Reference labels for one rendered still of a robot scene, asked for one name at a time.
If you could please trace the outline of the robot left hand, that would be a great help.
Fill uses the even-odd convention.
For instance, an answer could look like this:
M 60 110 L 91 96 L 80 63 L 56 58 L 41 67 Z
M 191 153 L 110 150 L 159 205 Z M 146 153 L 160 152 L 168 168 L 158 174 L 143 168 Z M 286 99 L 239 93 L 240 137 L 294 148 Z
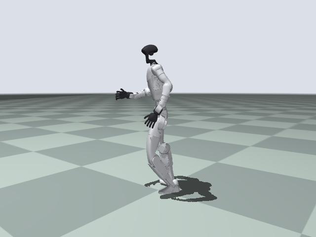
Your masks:
M 157 107 L 157 106 L 156 106 Z M 156 107 L 155 107 L 155 109 L 156 109 Z M 153 125 L 152 125 L 152 128 L 154 127 L 154 125 L 155 125 L 155 123 L 156 123 L 156 121 L 157 121 L 157 119 L 158 119 L 158 115 L 160 115 L 161 114 L 161 112 L 162 112 L 162 110 L 161 110 L 161 112 L 160 113 L 157 113 L 156 111 L 155 111 L 155 109 L 153 110 L 153 113 L 150 113 L 149 115 L 147 115 L 147 116 L 145 116 L 144 117 L 144 119 L 146 119 L 147 117 L 148 117 L 148 119 L 145 121 L 145 124 L 148 122 L 148 120 L 149 120 L 149 122 L 147 123 L 147 126 L 149 125 L 149 123 L 150 123 L 150 125 L 149 125 L 149 128 L 151 127 L 151 125 L 152 125 L 152 123 L 153 123 Z

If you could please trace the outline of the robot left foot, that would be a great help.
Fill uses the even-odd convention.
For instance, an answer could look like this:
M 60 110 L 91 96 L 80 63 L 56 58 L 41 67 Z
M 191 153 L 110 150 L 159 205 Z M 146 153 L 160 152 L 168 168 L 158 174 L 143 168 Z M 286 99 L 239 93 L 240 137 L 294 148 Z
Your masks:
M 179 186 L 178 185 L 175 185 L 175 187 L 171 187 L 171 186 L 167 186 L 166 188 L 160 190 L 158 193 L 159 194 L 171 194 L 171 193 L 175 193 L 175 192 L 180 192 L 180 189 L 179 189 Z

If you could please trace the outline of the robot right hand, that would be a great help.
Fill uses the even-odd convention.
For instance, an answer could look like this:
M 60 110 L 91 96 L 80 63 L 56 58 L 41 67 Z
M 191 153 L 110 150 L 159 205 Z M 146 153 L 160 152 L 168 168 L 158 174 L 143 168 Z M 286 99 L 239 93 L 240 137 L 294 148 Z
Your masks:
M 118 93 L 119 92 L 119 93 Z M 124 99 L 124 98 L 127 98 L 127 99 L 129 99 L 129 96 L 130 96 L 130 94 L 133 94 L 132 92 L 126 92 L 126 91 L 124 91 L 122 88 L 121 88 L 121 91 L 117 91 L 117 93 L 116 93 L 116 100 L 117 99 Z M 118 98 L 117 98 L 118 97 Z

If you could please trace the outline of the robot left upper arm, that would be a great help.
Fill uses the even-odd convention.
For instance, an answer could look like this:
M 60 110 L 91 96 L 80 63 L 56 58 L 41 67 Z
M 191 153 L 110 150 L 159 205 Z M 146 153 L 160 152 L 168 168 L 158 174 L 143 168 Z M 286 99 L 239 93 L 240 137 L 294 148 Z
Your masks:
M 160 80 L 160 82 L 166 84 L 170 84 L 170 92 L 172 91 L 172 83 L 170 82 L 170 80 L 168 79 L 168 77 L 165 75 L 165 73 L 163 72 L 163 69 L 161 67 L 161 65 L 157 64 L 155 66 L 153 66 L 151 68 L 152 73 L 157 76 L 157 78 Z

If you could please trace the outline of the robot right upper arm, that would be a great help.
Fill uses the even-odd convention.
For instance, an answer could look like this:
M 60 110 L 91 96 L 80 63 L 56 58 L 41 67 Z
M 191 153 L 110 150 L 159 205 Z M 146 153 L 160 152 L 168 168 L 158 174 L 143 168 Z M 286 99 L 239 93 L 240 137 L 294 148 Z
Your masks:
M 148 85 L 148 87 L 147 87 L 144 91 L 145 91 L 145 94 L 146 94 L 147 96 L 151 96 L 151 92 L 150 92 L 149 85 Z

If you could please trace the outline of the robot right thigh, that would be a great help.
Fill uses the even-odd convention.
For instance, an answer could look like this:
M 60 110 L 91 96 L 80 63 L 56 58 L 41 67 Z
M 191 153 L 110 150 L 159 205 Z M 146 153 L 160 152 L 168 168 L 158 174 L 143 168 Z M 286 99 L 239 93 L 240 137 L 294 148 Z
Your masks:
M 158 129 L 159 130 L 159 129 Z M 159 148 L 159 151 L 162 153 L 162 154 L 166 154 L 169 152 L 170 150 L 170 147 L 167 143 L 165 143 L 163 141 L 163 138 L 164 138 L 164 132 L 163 130 L 159 130 L 160 131 L 160 141 L 159 141 L 159 144 L 158 144 L 158 148 Z

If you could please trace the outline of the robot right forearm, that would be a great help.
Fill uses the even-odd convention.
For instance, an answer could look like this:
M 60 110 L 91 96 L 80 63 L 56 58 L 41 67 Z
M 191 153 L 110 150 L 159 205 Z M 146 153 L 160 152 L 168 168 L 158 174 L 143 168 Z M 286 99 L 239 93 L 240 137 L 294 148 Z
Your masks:
M 134 92 L 133 94 L 130 94 L 129 98 L 130 99 L 138 99 L 138 98 L 143 98 L 145 97 L 145 89 L 139 91 L 139 92 Z

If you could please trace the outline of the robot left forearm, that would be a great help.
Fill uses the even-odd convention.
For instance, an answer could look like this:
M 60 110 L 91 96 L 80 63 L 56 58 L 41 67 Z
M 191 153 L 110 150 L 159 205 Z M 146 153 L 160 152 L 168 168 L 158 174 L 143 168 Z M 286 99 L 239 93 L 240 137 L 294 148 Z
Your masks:
M 161 110 L 165 108 L 168 98 L 170 98 L 169 93 L 170 93 L 170 84 L 166 83 L 163 85 L 163 90 L 162 90 L 162 94 L 160 98 L 161 101 L 159 101 L 158 106 L 155 109 L 157 113 L 160 113 Z

